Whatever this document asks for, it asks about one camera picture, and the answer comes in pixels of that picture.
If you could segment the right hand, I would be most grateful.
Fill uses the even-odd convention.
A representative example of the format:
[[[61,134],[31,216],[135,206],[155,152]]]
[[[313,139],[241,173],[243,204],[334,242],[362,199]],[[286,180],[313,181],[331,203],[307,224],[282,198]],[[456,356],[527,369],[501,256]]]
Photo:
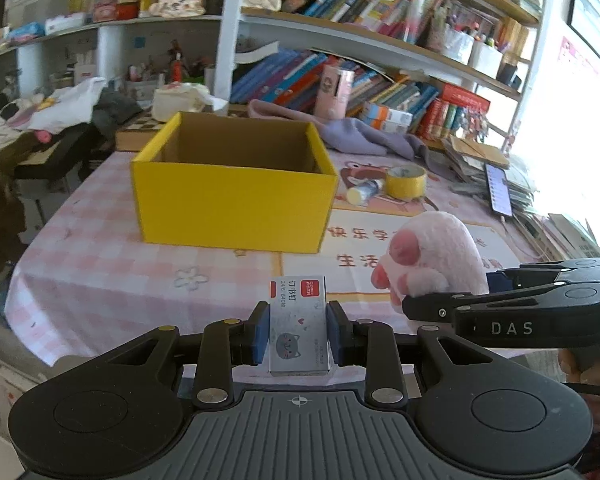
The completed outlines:
[[[600,387],[600,358],[591,367],[580,370],[574,354],[562,349],[558,352],[558,363],[568,382]],[[600,396],[584,394],[582,398],[588,404],[593,419],[593,431],[597,434],[600,432]]]

